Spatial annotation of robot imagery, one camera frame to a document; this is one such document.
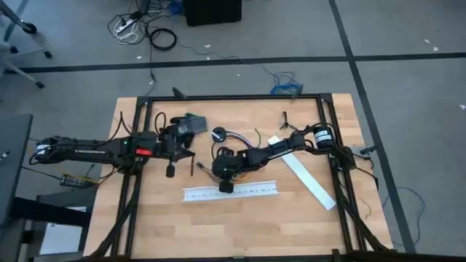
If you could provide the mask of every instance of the office chair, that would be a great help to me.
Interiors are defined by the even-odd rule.
[[[27,23],[21,20],[8,6],[5,4],[2,0],[0,0],[0,18],[1,15],[5,15],[8,17],[13,23],[16,25],[20,26],[23,31],[29,34],[35,34],[37,33],[37,28],[34,24],[32,23]],[[28,80],[34,82],[34,84],[38,88],[44,88],[44,84],[41,82],[37,81],[35,78],[33,78],[31,75],[25,73],[18,67],[14,66],[13,63],[10,61],[12,58],[20,57],[22,55],[29,55],[33,54],[35,52],[43,52],[46,58],[52,58],[52,54],[47,51],[43,47],[39,47],[37,49],[33,50],[28,50],[24,52],[18,52],[16,47],[13,47],[11,44],[7,43],[4,40],[0,40],[0,77],[2,76],[4,69],[10,69],[17,74],[20,74],[21,76],[24,76]]]

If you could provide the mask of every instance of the yellow wire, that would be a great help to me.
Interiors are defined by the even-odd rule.
[[[28,147],[28,150],[32,151],[32,153],[34,153],[34,150],[32,148]],[[62,174],[67,174],[67,175],[71,176],[72,178],[78,178],[78,179],[82,179],[82,180],[85,180],[85,181],[89,181],[89,182],[94,183],[94,184],[99,184],[98,181],[93,180],[91,178],[86,178],[86,177],[79,176],[79,175],[72,175],[69,172],[66,172],[66,171],[60,169],[56,164],[52,164],[52,167],[55,168],[58,172],[60,172]]]

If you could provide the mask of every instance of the black box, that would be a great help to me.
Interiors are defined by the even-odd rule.
[[[189,26],[241,21],[242,0],[183,0]]]

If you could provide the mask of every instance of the red label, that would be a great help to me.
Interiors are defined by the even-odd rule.
[[[136,154],[140,156],[152,156],[152,151],[147,149],[138,148],[136,149]]]

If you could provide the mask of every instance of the power strip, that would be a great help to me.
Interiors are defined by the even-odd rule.
[[[123,32],[124,29],[130,27],[134,22],[136,22],[136,20],[133,20],[133,19],[129,19],[128,21],[126,21],[126,25],[121,25],[120,27],[118,27],[115,32],[116,33],[121,33]]]
[[[265,197],[278,194],[277,181],[264,181],[234,185],[234,192],[223,193],[217,186],[183,188],[184,202],[212,201],[239,197]]]

